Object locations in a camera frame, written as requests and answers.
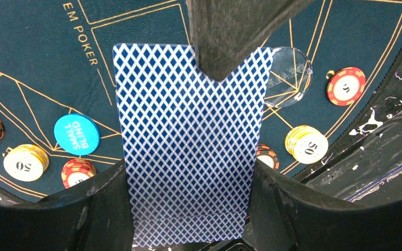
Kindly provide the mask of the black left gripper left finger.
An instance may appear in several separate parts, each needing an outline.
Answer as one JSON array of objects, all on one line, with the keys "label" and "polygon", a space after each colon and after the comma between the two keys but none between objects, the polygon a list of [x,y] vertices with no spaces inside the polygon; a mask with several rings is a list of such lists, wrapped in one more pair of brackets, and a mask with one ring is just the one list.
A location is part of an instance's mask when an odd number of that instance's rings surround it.
[{"label": "black left gripper left finger", "polygon": [[0,206],[0,250],[131,250],[125,164],[36,203]]}]

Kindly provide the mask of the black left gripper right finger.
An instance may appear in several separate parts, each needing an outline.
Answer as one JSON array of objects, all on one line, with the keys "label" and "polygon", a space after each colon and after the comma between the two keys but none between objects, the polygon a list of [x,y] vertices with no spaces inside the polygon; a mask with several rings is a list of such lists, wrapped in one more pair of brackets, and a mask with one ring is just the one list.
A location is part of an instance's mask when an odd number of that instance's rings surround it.
[{"label": "black left gripper right finger", "polygon": [[257,250],[402,250],[402,200],[374,207],[340,200],[261,161],[249,215]]}]

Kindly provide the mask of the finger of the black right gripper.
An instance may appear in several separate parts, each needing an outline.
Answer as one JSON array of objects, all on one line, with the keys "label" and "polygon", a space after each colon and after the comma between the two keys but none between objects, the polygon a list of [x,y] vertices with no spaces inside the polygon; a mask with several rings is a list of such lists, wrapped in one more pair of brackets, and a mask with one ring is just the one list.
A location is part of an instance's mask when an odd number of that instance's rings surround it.
[{"label": "finger of the black right gripper", "polygon": [[308,0],[187,1],[190,41],[196,64],[221,81]]}]

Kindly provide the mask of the red poker chip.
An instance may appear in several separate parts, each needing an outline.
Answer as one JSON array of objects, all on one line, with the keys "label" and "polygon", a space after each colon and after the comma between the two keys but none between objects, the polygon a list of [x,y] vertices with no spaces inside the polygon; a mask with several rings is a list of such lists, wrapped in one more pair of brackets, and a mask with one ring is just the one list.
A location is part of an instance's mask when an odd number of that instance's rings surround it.
[{"label": "red poker chip", "polygon": [[79,184],[97,174],[94,165],[81,158],[66,162],[61,172],[62,183],[66,189]]}]

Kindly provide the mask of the dark orange chip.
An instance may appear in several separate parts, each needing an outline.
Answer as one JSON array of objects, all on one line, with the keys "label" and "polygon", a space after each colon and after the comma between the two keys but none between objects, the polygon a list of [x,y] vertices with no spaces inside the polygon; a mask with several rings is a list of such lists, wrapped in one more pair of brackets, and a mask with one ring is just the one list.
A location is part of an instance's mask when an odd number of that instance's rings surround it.
[{"label": "dark orange chip", "polygon": [[278,169],[280,166],[276,153],[266,144],[258,144],[256,157],[272,169]]}]

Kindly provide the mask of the blue small blind button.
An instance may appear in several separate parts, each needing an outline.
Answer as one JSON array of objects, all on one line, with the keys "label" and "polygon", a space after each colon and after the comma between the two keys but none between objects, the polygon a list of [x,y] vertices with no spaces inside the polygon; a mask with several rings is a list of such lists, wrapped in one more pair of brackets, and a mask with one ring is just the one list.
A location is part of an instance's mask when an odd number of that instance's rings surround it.
[{"label": "blue small blind button", "polygon": [[70,113],[60,117],[53,128],[58,145],[73,155],[89,155],[99,146],[101,133],[89,117]]}]

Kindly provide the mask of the cream poker chip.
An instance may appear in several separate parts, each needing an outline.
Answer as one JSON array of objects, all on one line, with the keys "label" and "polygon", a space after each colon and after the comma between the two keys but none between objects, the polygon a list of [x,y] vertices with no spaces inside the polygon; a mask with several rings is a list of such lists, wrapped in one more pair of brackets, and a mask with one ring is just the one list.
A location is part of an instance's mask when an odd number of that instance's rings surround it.
[{"label": "cream poker chip", "polygon": [[46,151],[33,144],[17,146],[3,160],[4,169],[11,177],[25,182],[39,179],[49,164]]}]

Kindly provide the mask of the blue patterned card deck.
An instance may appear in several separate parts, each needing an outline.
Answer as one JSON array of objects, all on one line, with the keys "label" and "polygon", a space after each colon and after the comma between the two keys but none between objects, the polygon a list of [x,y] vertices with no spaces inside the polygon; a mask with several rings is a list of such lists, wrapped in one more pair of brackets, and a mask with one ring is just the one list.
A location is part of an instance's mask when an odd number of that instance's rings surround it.
[{"label": "blue patterned card deck", "polygon": [[190,45],[114,45],[137,246],[242,236],[272,63],[260,47],[216,81]]}]

